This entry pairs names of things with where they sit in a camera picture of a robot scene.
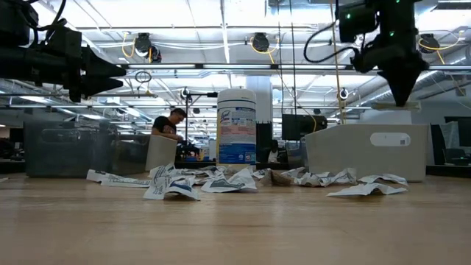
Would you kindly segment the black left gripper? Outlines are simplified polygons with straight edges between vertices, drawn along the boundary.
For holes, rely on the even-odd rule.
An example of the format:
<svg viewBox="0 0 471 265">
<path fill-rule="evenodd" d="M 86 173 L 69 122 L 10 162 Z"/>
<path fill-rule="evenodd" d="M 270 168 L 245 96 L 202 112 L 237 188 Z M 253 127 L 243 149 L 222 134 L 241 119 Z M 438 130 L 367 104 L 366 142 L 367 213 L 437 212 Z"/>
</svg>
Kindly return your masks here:
<svg viewBox="0 0 471 265">
<path fill-rule="evenodd" d="M 125 69 L 98 57 L 92 49 L 81 46 L 42 46 L 46 76 L 68 90 L 72 102 L 80 102 L 101 92 L 120 88 Z M 88 76 L 81 77 L 81 70 Z"/>
</svg>

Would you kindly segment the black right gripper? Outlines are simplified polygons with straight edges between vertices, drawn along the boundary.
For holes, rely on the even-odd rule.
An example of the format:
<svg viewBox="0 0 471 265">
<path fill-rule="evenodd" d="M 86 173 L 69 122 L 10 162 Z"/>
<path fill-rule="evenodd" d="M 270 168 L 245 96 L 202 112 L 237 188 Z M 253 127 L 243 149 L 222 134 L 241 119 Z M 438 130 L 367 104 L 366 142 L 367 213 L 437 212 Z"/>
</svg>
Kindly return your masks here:
<svg viewBox="0 0 471 265">
<path fill-rule="evenodd" d="M 417 50 L 411 52 L 397 44 L 383 45 L 380 43 L 379 35 L 359 50 L 355 50 L 351 63 L 354 69 L 361 73 L 367 73 L 373 68 L 380 69 L 378 74 L 388 82 L 398 107 L 406 104 L 417 78 L 423 71 L 429 69 L 429 64 L 422 59 Z M 405 67 L 404 77 L 398 71 L 387 71 L 400 66 Z"/>
</svg>

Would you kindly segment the ceiling light strip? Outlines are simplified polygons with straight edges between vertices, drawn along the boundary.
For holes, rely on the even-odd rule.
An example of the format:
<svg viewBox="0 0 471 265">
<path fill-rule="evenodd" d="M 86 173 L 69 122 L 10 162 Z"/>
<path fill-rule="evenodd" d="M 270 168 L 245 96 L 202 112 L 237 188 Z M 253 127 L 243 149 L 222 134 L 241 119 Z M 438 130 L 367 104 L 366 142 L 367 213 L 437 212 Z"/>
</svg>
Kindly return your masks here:
<svg viewBox="0 0 471 265">
<path fill-rule="evenodd" d="M 126 64 L 122 68 L 128 69 L 195 69 L 195 64 Z"/>
<path fill-rule="evenodd" d="M 204 69 L 220 69 L 220 70 L 265 70 L 272 69 L 271 64 L 203 64 Z"/>
</svg>

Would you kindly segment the person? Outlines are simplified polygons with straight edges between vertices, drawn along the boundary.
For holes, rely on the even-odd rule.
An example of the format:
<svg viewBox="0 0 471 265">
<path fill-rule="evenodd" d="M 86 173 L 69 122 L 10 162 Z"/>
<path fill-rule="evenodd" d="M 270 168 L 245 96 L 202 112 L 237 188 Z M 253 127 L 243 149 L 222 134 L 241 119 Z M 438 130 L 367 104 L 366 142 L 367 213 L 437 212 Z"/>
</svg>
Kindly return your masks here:
<svg viewBox="0 0 471 265">
<path fill-rule="evenodd" d="M 151 134 L 181 142 L 183 137 L 177 134 L 177 125 L 186 117 L 186 112 L 181 108 L 173 109 L 169 116 L 158 116 L 152 125 Z"/>
<path fill-rule="evenodd" d="M 269 152 L 269 156 L 267 160 L 269 163 L 278 162 L 278 151 L 279 151 L 278 141 L 273 139 L 271 142 L 270 152 Z"/>
</svg>

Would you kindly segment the grey translucent plastic bin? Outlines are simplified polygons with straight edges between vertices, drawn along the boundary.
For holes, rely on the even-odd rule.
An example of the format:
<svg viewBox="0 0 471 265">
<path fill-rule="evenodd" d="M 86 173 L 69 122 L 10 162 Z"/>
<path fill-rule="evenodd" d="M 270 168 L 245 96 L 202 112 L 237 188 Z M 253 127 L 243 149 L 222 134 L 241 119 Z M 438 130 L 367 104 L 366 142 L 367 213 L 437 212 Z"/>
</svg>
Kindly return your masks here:
<svg viewBox="0 0 471 265">
<path fill-rule="evenodd" d="M 84 178 L 95 169 L 121 176 L 145 171 L 148 135 L 126 134 L 106 121 L 27 121 L 29 177 Z"/>
<path fill-rule="evenodd" d="M 286 153 L 288 167 L 295 169 L 305 166 L 306 161 L 306 148 L 304 141 L 287 141 Z"/>
</svg>

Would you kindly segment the white plastic bin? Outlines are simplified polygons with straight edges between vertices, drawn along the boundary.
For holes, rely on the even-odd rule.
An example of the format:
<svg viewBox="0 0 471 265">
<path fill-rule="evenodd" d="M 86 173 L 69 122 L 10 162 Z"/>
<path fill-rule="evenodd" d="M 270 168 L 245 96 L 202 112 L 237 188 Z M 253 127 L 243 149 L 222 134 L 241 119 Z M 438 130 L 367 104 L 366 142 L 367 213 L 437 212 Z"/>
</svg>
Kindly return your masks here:
<svg viewBox="0 0 471 265">
<path fill-rule="evenodd" d="M 146 157 L 145 170 L 174 163 L 177 141 L 159 135 L 151 135 Z"/>
<path fill-rule="evenodd" d="M 428 126 L 342 124 L 305 136 L 311 173 L 354 168 L 357 177 L 394 174 L 409 182 L 425 179 Z"/>
</svg>

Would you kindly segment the black pole stand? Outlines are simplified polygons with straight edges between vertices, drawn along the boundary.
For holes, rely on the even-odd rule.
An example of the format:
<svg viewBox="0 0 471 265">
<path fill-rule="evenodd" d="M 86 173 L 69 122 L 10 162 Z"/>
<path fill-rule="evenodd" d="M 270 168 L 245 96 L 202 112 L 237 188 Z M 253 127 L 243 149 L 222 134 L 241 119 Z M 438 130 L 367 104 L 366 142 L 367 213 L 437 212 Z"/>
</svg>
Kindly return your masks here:
<svg viewBox="0 0 471 265">
<path fill-rule="evenodd" d="M 201 96 L 206 96 L 208 98 L 217 98 L 218 97 L 218 92 L 208 92 L 208 93 L 190 93 L 188 90 L 186 90 L 186 96 L 185 96 L 185 112 L 187 114 L 187 117 L 185 118 L 185 140 L 186 143 L 189 144 L 189 137 L 188 137 L 188 114 L 189 114 L 189 98 L 192 96 L 196 96 L 197 98 L 192 102 L 195 103 Z"/>
</svg>

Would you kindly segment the black monitor on stand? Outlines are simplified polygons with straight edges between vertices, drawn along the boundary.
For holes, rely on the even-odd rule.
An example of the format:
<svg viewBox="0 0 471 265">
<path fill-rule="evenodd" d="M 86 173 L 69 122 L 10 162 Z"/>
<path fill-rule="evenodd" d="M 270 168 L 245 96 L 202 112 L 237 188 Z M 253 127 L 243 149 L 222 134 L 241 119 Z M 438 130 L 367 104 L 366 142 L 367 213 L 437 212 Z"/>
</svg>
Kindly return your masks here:
<svg viewBox="0 0 471 265">
<path fill-rule="evenodd" d="M 327 119 L 324 116 L 309 115 L 282 115 L 283 140 L 299 141 L 305 135 L 327 128 Z"/>
</svg>

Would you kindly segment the Lysol wipes canister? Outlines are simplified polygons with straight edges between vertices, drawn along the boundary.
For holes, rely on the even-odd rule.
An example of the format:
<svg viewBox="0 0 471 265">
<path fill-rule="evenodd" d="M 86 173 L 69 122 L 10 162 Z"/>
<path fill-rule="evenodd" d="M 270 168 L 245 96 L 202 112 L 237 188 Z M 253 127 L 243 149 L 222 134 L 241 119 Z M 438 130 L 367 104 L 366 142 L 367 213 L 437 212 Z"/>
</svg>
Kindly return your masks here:
<svg viewBox="0 0 471 265">
<path fill-rule="evenodd" d="M 216 162 L 228 166 L 256 163 L 256 96 L 247 89 L 218 93 Z"/>
</svg>

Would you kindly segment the black tall tower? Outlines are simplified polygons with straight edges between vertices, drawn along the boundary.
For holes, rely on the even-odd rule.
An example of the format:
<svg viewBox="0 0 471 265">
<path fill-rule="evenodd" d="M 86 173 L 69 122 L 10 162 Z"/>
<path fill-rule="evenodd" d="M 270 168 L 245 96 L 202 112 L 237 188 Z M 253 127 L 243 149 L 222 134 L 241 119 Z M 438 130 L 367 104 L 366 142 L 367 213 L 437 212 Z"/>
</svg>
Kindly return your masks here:
<svg viewBox="0 0 471 265">
<path fill-rule="evenodd" d="M 271 151 L 273 140 L 272 123 L 256 124 L 256 156 L 257 162 L 266 163 Z"/>
</svg>

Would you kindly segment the silver ventilation duct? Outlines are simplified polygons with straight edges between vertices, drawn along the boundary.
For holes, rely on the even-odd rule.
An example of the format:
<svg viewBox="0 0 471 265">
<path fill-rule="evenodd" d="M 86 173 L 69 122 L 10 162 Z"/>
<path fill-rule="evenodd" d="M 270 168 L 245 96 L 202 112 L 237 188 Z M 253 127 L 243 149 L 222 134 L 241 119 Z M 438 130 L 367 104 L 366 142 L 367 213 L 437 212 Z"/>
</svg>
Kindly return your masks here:
<svg viewBox="0 0 471 265">
<path fill-rule="evenodd" d="M 432 86 L 436 82 L 451 80 L 451 74 L 457 74 L 460 71 L 471 71 L 471 43 L 446 56 L 444 65 L 432 65 L 428 71 L 423 72 L 417 79 L 411 94 Z M 348 102 L 348 106 L 366 106 L 382 99 L 394 100 L 388 85 L 384 85 L 355 101 L 351 100 Z"/>
</svg>

